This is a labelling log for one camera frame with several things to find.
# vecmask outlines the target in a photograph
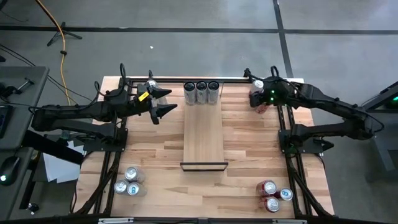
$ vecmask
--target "concrete floor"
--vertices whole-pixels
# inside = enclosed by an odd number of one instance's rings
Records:
[[[272,0],[69,0],[44,1],[50,12],[71,26],[277,28]],[[279,0],[286,29],[398,29],[398,2],[394,0]],[[23,25],[51,26],[34,1],[13,0],[4,11]],[[0,14],[0,24],[21,24]],[[93,83],[105,75],[119,75],[123,62],[127,75],[209,75],[240,77],[246,67],[268,76],[277,65],[286,76],[278,34],[218,33],[90,33],[83,40],[67,38],[65,76],[68,87],[88,97]],[[50,67],[60,79],[62,42],[46,43],[53,32],[0,31],[0,43],[37,65]],[[324,93],[348,103],[362,103],[397,81],[398,35],[287,35],[295,78],[304,78]],[[7,57],[2,65],[24,65]],[[74,97],[79,103],[84,99]],[[51,83],[40,105],[67,103]],[[315,124],[341,121],[314,110]],[[368,184],[364,175],[377,169],[369,141],[333,138],[325,153],[326,175],[335,213],[343,218],[398,222],[397,184]],[[62,198],[55,194],[60,190]],[[42,205],[36,217],[68,213],[73,184],[43,185],[34,200]],[[25,211],[14,218],[29,217]]]

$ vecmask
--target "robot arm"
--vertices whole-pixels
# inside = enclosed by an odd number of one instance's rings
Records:
[[[307,127],[295,124],[291,129],[290,143],[294,146],[302,146],[303,142],[312,137],[325,136],[348,136],[352,139],[369,139],[379,130],[374,130],[374,118],[357,105],[351,105],[332,98],[322,93],[317,87],[295,83],[284,80],[279,76],[271,76],[260,79],[245,70],[245,77],[256,78],[264,82],[262,91],[250,94],[251,107],[263,103],[275,106],[291,106],[295,109],[302,106],[305,108],[319,108],[321,110],[340,116],[344,121],[340,124],[327,124]]]
[[[132,100],[123,87],[107,92],[104,101],[90,103],[85,106],[59,106],[47,105],[35,110],[32,127],[36,131],[52,131],[55,129],[78,131],[93,134],[99,138],[117,139],[119,129],[114,124],[95,125],[77,121],[77,119],[93,118],[97,121],[110,122],[116,118],[125,118],[149,112],[152,122],[159,124],[159,119],[172,109],[176,104],[156,105],[155,99],[163,97],[171,90],[155,88],[153,86],[138,86],[144,90],[138,92]]]

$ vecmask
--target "red can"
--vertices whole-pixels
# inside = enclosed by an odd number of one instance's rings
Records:
[[[259,201],[259,207],[267,210],[268,212],[278,212],[279,201],[275,197],[261,198]]]
[[[272,180],[265,180],[257,184],[256,190],[260,196],[273,196],[276,192],[276,184]]]

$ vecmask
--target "butcher block tabletop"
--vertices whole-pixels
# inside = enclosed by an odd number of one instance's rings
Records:
[[[113,90],[118,83],[119,77],[104,77],[101,91]],[[124,178],[128,167],[140,167],[146,174],[147,195],[115,194],[113,217],[294,218],[291,201],[280,202],[280,210],[276,213],[258,208],[257,183],[270,179],[278,188],[289,187],[285,157],[277,138],[280,127],[275,107],[257,114],[249,106],[250,84],[225,83],[220,87],[220,100],[224,159],[229,166],[224,172],[183,172],[180,163],[183,161],[186,105],[182,83],[159,83],[159,86],[172,90],[167,101],[178,107],[160,119],[159,125],[152,124],[148,113],[127,119],[129,135],[126,150],[121,155],[118,180]],[[294,110],[294,116],[296,123],[313,125],[309,109]],[[311,154],[302,154],[302,157],[308,188],[325,210],[333,213],[322,162]],[[75,210],[97,187],[103,158],[103,152],[94,152],[82,164]],[[104,190],[101,212],[106,205],[108,189]],[[304,212],[301,190],[297,194]]]

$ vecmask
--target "desk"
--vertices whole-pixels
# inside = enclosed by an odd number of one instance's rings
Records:
[[[16,156],[20,157],[21,163],[18,169],[17,180],[10,186],[0,185],[0,198],[2,199],[2,202],[0,203],[0,220],[7,220],[11,215],[19,189],[21,188],[22,181],[24,180],[32,152],[33,149],[28,147],[23,147],[18,150]],[[10,150],[0,151],[0,164],[2,164],[8,157],[13,156],[14,153],[15,151]]]
[[[119,77],[104,77],[101,91],[117,88]],[[257,207],[256,184],[272,179],[278,187],[288,187],[285,157],[279,149],[279,120],[276,108],[256,114],[249,106],[250,84],[224,84],[221,93],[224,158],[229,162],[224,172],[183,172],[184,107],[182,84],[160,83],[173,92],[168,103],[178,107],[153,125],[148,114],[127,119],[129,136],[122,153],[118,179],[129,166],[139,166],[146,173],[145,197],[114,195],[112,216],[125,217],[217,217],[217,218],[293,218],[291,202],[281,202],[277,213]],[[313,125],[311,111],[294,111],[296,123]],[[81,167],[77,184],[78,210],[98,185],[104,153],[92,153]],[[326,211],[333,213],[322,163],[313,155],[303,154],[307,185]],[[101,212],[106,204],[104,191]],[[304,211],[302,193],[298,190]]]
[[[23,89],[20,95],[11,95],[8,100],[11,103],[36,106],[48,73],[49,70],[46,67],[0,67],[0,82],[6,86],[19,87],[25,82],[25,77],[30,78],[35,84]],[[2,199],[0,220],[7,220],[12,212],[33,152],[32,148],[21,147],[32,114],[26,106],[13,105],[13,107],[6,133],[0,139],[0,164],[6,158],[13,156],[17,149],[16,156],[20,157],[21,164],[19,165],[17,180],[10,186],[0,185],[0,198]]]
[[[0,82],[18,88],[24,84],[25,77],[29,78],[34,85],[22,89],[20,95],[12,94],[8,100],[11,103],[37,106],[48,74],[49,69],[46,67],[0,67]],[[19,148],[32,119],[27,106],[12,106],[14,109],[6,133],[0,140],[0,150]]]

